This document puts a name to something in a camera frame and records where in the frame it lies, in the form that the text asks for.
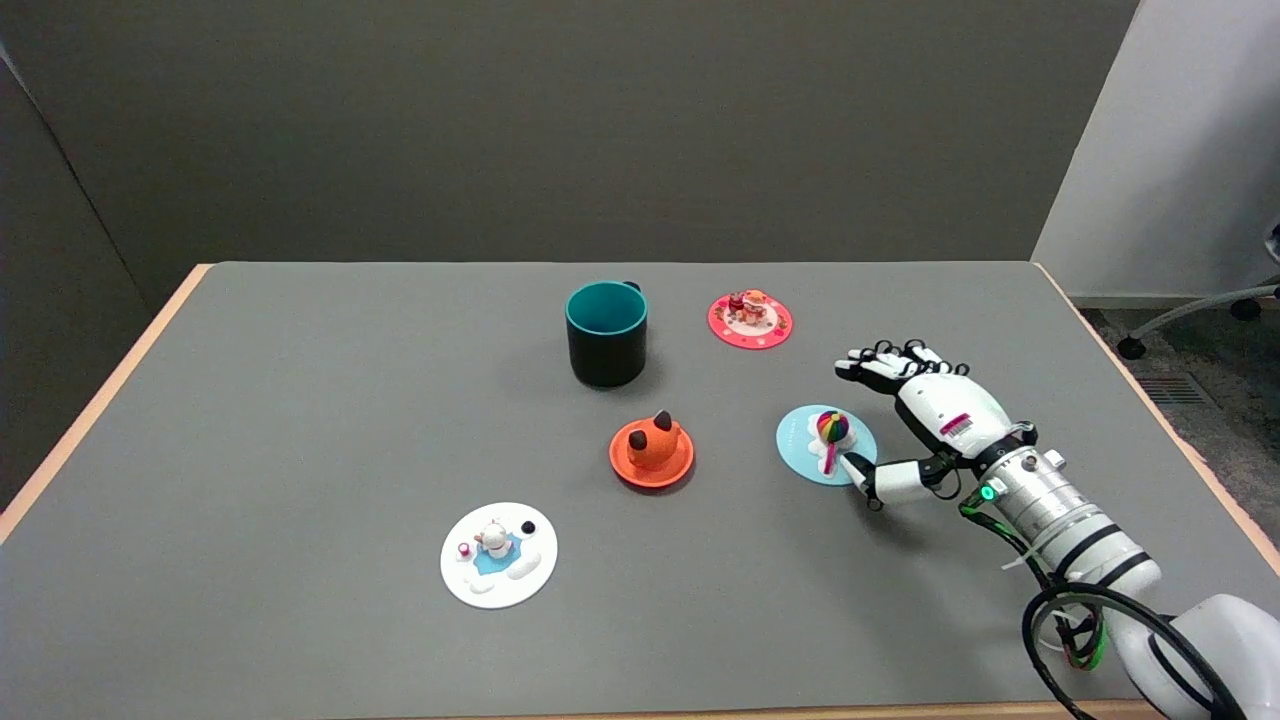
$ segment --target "orange cat figurine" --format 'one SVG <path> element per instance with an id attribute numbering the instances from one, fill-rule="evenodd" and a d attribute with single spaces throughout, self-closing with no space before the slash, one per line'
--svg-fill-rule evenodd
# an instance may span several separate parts
<path id="1" fill-rule="evenodd" d="M 627 436 L 627 460 L 646 470 L 660 468 L 676 454 L 676 442 L 682 432 L 680 423 L 672 420 L 671 413 L 666 410 L 643 420 Z"/>

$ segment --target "wooden table edge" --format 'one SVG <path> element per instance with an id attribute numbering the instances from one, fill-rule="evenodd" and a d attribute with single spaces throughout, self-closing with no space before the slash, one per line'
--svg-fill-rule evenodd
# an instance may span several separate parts
<path id="1" fill-rule="evenodd" d="M 67 459 L 76 451 L 76 446 L 84 439 L 84 436 L 88 434 L 93 423 L 96 423 L 102 415 L 106 406 L 115 397 L 115 393 L 119 392 L 120 387 L 124 386 L 124 382 L 129 379 L 133 369 L 138 366 L 142 357 L 145 357 L 147 351 L 151 350 L 156 338 L 159 338 L 160 333 L 163 333 L 165 327 L 169 325 L 169 320 L 173 320 L 173 316 L 178 314 L 182 304 L 187 301 L 187 297 L 189 297 L 192 291 L 196 290 L 196 286 L 200 284 L 200 281 L 205 277 L 205 273 L 207 273 L 210 268 L 212 268 L 212 265 L 207 264 L 192 268 L 187 279 L 182 281 L 178 290 L 174 291 L 173 296 L 169 297 L 169 301 L 160 309 L 160 314 L 151 320 L 147 329 L 142 331 L 137 342 L 134 342 L 133 347 L 131 347 L 124 355 L 120 364 L 111 370 L 111 374 L 106 378 L 106 382 L 102 383 L 102 387 L 97 388 L 97 392 L 93 393 L 93 398 L 88 401 L 88 405 L 86 405 L 84 410 L 82 410 L 76 418 L 72 427 L 63 433 L 58 445 L 49 451 L 45 460 L 38 468 L 36 468 L 36 471 L 32 473 L 31 478 L 27 479 L 27 484 L 22 486 L 18 495 L 15 495 L 13 501 L 9 502 L 9 507 L 6 507 L 4 512 L 0 512 L 0 546 L 4 546 L 5 541 L 9 539 L 9 536 L 13 533 L 14 528 L 18 527 L 22 518 L 28 510 L 31 510 L 31 506 L 36 503 L 40 493 L 45 492 L 45 488 L 49 487 L 50 482 L 52 482 L 54 475 L 63 469 L 63 465 L 67 464 Z"/>
<path id="2" fill-rule="evenodd" d="M 1107 357 L 1111 359 L 1111 363 L 1116 366 L 1116 370 L 1120 372 L 1124 379 L 1129 383 L 1129 387 L 1133 388 L 1134 395 L 1137 395 L 1138 400 L 1140 400 L 1147 406 L 1147 410 L 1149 410 L 1151 414 L 1156 418 L 1156 421 L 1160 423 L 1160 427 L 1164 428 L 1166 433 L 1169 433 L 1169 437 L 1172 438 L 1174 445 L 1176 445 L 1178 448 L 1183 451 L 1183 455 L 1187 456 L 1187 461 L 1192 464 L 1192 468 L 1196 469 L 1196 473 L 1198 473 L 1201 479 L 1204 480 L 1204 484 L 1208 486 L 1208 489 L 1210 492 L 1213 493 L 1213 497 L 1216 497 L 1217 501 L 1222 503 L 1222 507 L 1226 509 L 1226 512 L 1231 516 L 1233 520 L 1235 520 L 1235 524 L 1240 527 L 1240 530 L 1243 530 L 1245 537 L 1249 538 L 1249 542 L 1252 542 L 1253 547 L 1257 548 L 1260 555 L 1262 555 L 1262 559 L 1267 561 L 1267 565 L 1271 566 L 1271 571 L 1280 575 L 1280 551 L 1276 551 L 1276 546 L 1275 543 L 1271 542 L 1271 538 L 1268 538 L 1267 534 L 1262 532 L 1262 528 L 1260 528 L 1258 524 L 1253 520 L 1253 518 L 1251 518 L 1249 514 L 1245 512 L 1243 507 L 1240 507 L 1240 503 L 1236 502 L 1234 497 L 1231 497 L 1231 493 L 1226 492 L 1226 488 L 1222 487 L 1222 482 L 1217 479 L 1217 475 L 1213 474 L 1213 470 L 1210 470 L 1208 465 L 1204 462 L 1204 457 L 1201 456 L 1199 451 L 1192 447 L 1190 443 L 1188 443 L 1187 441 L 1184 441 L 1181 437 L 1178 436 L 1178 433 L 1174 430 L 1174 427 L 1169 424 L 1169 420 L 1160 413 L 1160 410 L 1156 407 L 1156 404 L 1151 401 L 1151 397 L 1147 396 L 1147 393 L 1142 389 L 1142 386 L 1138 384 L 1138 380 L 1134 379 L 1133 373 L 1129 372 L 1129 368 L 1125 368 L 1124 363 L 1121 363 L 1120 359 L 1116 357 L 1114 352 L 1111 352 L 1111 347 L 1108 347 L 1106 341 L 1102 340 L 1102 336 L 1100 336 L 1098 332 L 1093 329 L 1093 325 L 1091 325 L 1089 322 L 1084 319 L 1084 315 L 1082 315 L 1080 311 L 1075 309 L 1075 305 L 1073 305 L 1071 300 L 1066 296 L 1065 292 L 1062 292 L 1062 287 L 1057 284 L 1057 281 L 1053 279 L 1053 275 L 1048 274 L 1048 270 L 1044 269 L 1044 265 L 1041 265 L 1039 263 L 1033 263 L 1033 265 L 1036 265 L 1037 268 L 1039 268 L 1042 273 L 1044 273 L 1044 277 L 1048 278 L 1050 284 L 1052 284 L 1053 290 L 1056 290 L 1057 293 L 1062 296 L 1062 300 L 1066 302 L 1068 307 L 1070 307 L 1071 311 L 1075 313 L 1075 318 L 1080 320 L 1080 324 L 1084 325 L 1084 329 L 1089 332 L 1089 336 L 1093 337 L 1093 341 L 1097 342 L 1103 351 L 1106 351 Z"/>
<path id="3" fill-rule="evenodd" d="M 1204 459 L 1201 457 L 1199 452 L 1194 447 L 1188 445 L 1178 433 L 1174 432 L 1169 420 L 1160 414 L 1156 405 L 1147 397 L 1147 393 L 1142 391 L 1138 382 L 1129 373 L 1128 368 L 1120 363 L 1119 359 L 1111 352 L 1111 348 L 1103 342 L 1102 337 L 1098 336 L 1097 331 L 1089 325 L 1088 320 L 1075 309 L 1070 299 L 1062 292 L 1061 286 L 1057 281 L 1044 269 L 1039 263 L 1033 263 L 1048 279 L 1050 284 L 1055 291 L 1062 297 L 1062 301 L 1075 314 L 1076 319 L 1084 325 L 1089 336 L 1093 337 L 1094 342 L 1106 352 L 1111 363 L 1115 364 L 1116 369 L 1125 378 L 1130 387 L 1133 387 L 1134 393 L 1138 398 L 1146 404 L 1147 409 L 1160 423 L 1160 427 L 1169 433 L 1174 443 L 1181 450 L 1183 455 L 1196 469 L 1204 484 L 1208 486 L 1213 496 L 1217 497 L 1219 502 L 1226 509 L 1231 519 L 1240 527 L 1244 534 L 1249 538 L 1253 546 L 1258 550 L 1262 557 L 1267 561 L 1271 569 L 1280 574 L 1280 552 L 1276 551 L 1275 544 L 1271 543 L 1266 533 L 1258 527 L 1257 523 L 1249 518 L 1248 512 L 1226 492 L 1222 483 L 1217 479 L 1208 465 L 1204 464 Z M 58 441 L 58 445 L 49 452 L 45 460 L 40 464 L 36 471 L 27 480 L 27 484 L 22 487 L 18 495 L 9 503 L 9 507 L 0 514 L 0 546 L 9 538 L 14 528 L 22 518 L 31 510 L 40 493 L 49 487 L 54 477 L 61 470 L 63 465 L 70 457 L 76 447 L 84 439 L 88 430 L 93 427 L 93 423 L 102 415 L 106 406 L 115 397 L 115 393 L 120 391 L 125 380 L 133 373 L 133 369 L 138 366 L 138 363 L 146 356 L 147 351 L 164 332 L 169 322 L 173 320 L 182 305 L 191 297 L 191 293 L 196 290 L 196 286 L 204 279 L 205 274 L 212 268 L 211 264 L 196 265 L 187 278 L 178 286 L 173 296 L 165 302 L 160 313 L 151 320 L 147 329 L 142 332 L 129 352 L 125 354 L 120 364 L 116 365 L 115 370 L 111 372 L 102 387 L 99 388 L 93 398 L 88 401 L 84 410 L 76 418 L 72 427 L 67 429 L 63 437 Z M 1138 719 L 1138 717 L 1160 717 L 1160 714 L 1155 711 L 1149 705 L 1140 700 L 1115 700 L 1115 701 L 1082 701 L 1080 707 L 1094 715 L 1105 715 L 1106 717 L 1116 719 Z M 768 719 L 768 720 L 906 720 L 913 717 L 952 717 L 952 719 L 975 719 L 975 717 L 1000 717 L 1002 720 L 1043 720 L 1052 717 L 1066 717 L 1066 711 L 1062 710 L 1055 702 L 1007 702 L 1007 703 L 964 703 L 964 705 L 910 705 L 910 706 L 859 706 L 859 707 L 815 707 L 815 708 L 774 708 L 774 710 L 745 710 L 745 711 L 703 711 L 703 712 L 632 712 L 632 714 L 605 714 L 605 715 L 573 715 L 567 717 L 575 717 L 579 720 L 613 720 L 613 719 L 626 719 L 626 720 L 671 720 L 673 717 L 698 717 L 700 720 L 730 720 L 730 719 Z"/>

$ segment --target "rainbow lollipop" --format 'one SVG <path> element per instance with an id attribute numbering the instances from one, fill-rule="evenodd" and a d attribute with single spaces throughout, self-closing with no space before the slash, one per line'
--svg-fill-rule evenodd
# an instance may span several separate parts
<path id="1" fill-rule="evenodd" d="M 827 460 L 822 464 L 822 473 L 831 475 L 836 471 L 836 450 L 849 437 L 849 418 L 838 410 L 827 410 L 818 415 L 818 439 L 827 443 Z"/>

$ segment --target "black mug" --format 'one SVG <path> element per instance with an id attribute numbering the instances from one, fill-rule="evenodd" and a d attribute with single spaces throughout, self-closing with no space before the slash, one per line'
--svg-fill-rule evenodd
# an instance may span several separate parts
<path id="1" fill-rule="evenodd" d="M 634 282 L 585 284 L 564 304 L 568 363 L 584 384 L 618 387 L 644 370 L 649 302 Z"/>

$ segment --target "red label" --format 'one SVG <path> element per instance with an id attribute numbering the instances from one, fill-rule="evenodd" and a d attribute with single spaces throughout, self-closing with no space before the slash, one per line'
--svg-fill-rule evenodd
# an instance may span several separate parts
<path id="1" fill-rule="evenodd" d="M 952 418 L 942 429 L 938 430 L 945 436 L 957 436 L 973 427 L 973 420 L 969 419 L 968 413 L 961 413 Z"/>

